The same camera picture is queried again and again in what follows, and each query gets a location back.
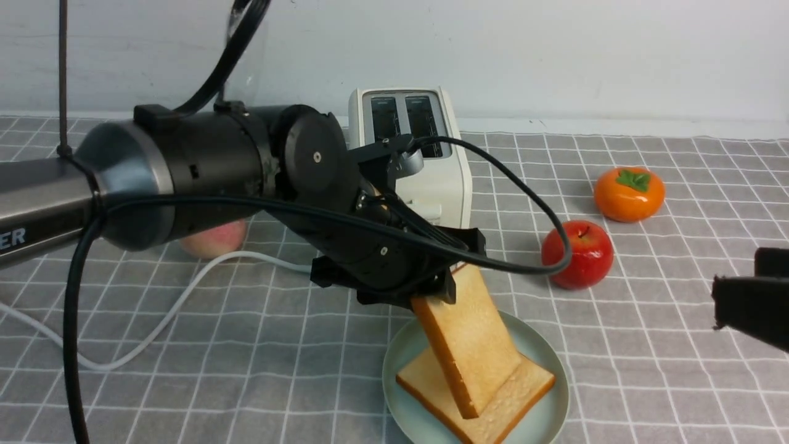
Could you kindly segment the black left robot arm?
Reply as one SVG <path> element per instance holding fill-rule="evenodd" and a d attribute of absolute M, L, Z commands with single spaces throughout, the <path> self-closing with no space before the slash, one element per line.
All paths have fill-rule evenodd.
<path fill-rule="evenodd" d="M 256 197 L 355 217 L 350 225 L 269 210 L 321 253 L 311 281 L 353 289 L 364 305 L 456 300 L 457 259 L 368 224 L 484 251 L 479 230 L 424 224 L 395 195 L 395 157 L 408 137 L 350 150 L 336 118 L 307 105 L 185 118 L 145 105 L 142 113 L 99 124 L 67 157 L 2 163 L 2 267 L 74 244 L 93 216 L 125 200 L 170 195 Z"/>

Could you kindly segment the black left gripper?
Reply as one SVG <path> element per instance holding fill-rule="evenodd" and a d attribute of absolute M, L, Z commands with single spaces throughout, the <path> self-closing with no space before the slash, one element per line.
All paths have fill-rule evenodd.
<path fill-rule="evenodd" d="M 456 300 L 451 269 L 461 258 L 420 248 L 411 239 L 433 240 L 484 255 L 479 229 L 435 226 L 395 194 L 395 163 L 414 138 L 398 136 L 349 150 L 343 138 L 290 136 L 279 146 L 278 195 L 288 202 L 352 217 L 353 223 L 273 211 L 273 216 L 319 251 L 310 279 L 357 292 L 364 305 L 408 309 L 416 295 Z"/>

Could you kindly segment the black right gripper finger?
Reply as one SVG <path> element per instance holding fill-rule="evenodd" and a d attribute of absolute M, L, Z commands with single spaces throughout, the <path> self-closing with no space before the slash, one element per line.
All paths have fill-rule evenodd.
<path fill-rule="evenodd" d="M 713 329 L 730 327 L 788 352 L 788 250 L 759 247 L 753 276 L 715 276 Z"/>

